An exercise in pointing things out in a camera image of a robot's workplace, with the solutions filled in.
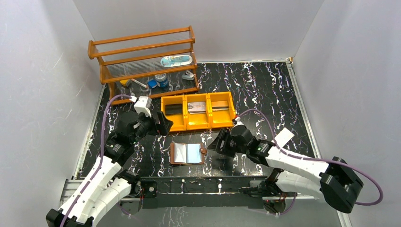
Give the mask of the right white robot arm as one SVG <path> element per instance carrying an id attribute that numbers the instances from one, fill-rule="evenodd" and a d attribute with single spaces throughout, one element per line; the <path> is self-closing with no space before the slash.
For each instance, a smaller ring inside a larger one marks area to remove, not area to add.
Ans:
<path id="1" fill-rule="evenodd" d="M 296 192 L 322 199 L 337 211 L 350 213 L 364 186 L 362 180 L 339 157 L 327 163 L 281 151 L 293 136 L 284 128 L 273 141 L 262 140 L 239 125 L 221 129 L 208 149 L 229 157 L 242 153 L 254 163 L 273 169 L 264 181 L 251 181 L 250 188 L 244 190 L 246 194 L 263 197 Z"/>

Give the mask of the brown leather card holder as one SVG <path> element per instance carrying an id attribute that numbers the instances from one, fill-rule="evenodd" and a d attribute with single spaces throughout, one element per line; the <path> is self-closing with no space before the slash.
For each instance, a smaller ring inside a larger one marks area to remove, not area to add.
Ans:
<path id="1" fill-rule="evenodd" d="M 207 149 L 199 143 L 170 144 L 170 163 L 172 165 L 200 165 L 204 164 Z"/>

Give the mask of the yellow three-compartment bin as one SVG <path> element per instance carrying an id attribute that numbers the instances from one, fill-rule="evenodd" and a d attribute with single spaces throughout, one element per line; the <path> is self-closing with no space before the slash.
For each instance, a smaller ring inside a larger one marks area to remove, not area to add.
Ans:
<path id="1" fill-rule="evenodd" d="M 173 122 L 172 132 L 231 127 L 237 117 L 230 92 L 165 96 L 161 111 Z"/>

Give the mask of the light grey credit card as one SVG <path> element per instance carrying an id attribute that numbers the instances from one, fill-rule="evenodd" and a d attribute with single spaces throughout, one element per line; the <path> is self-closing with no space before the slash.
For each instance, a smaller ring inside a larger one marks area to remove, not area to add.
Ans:
<path id="1" fill-rule="evenodd" d="M 206 113 L 207 107 L 206 102 L 189 102 L 187 105 L 189 114 L 203 114 Z"/>

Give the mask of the black VIP credit card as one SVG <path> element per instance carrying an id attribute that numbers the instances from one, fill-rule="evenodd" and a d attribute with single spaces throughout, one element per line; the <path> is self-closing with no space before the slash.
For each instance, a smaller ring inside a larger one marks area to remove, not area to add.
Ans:
<path id="1" fill-rule="evenodd" d="M 164 112 L 165 112 L 166 116 L 182 114 L 183 113 L 183 105 L 182 104 L 165 105 Z"/>

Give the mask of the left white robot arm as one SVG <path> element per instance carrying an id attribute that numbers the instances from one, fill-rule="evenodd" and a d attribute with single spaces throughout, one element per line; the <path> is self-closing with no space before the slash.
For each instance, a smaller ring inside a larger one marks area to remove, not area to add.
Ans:
<path id="1" fill-rule="evenodd" d="M 132 156 L 137 144 L 151 135 L 166 136 L 173 121 L 162 111 L 156 116 L 140 113 L 125 113 L 110 133 L 100 155 L 76 191 L 57 210 L 51 209 L 46 215 L 50 227 L 95 227 L 101 218 L 122 198 L 143 192 L 141 177 L 124 164 Z"/>

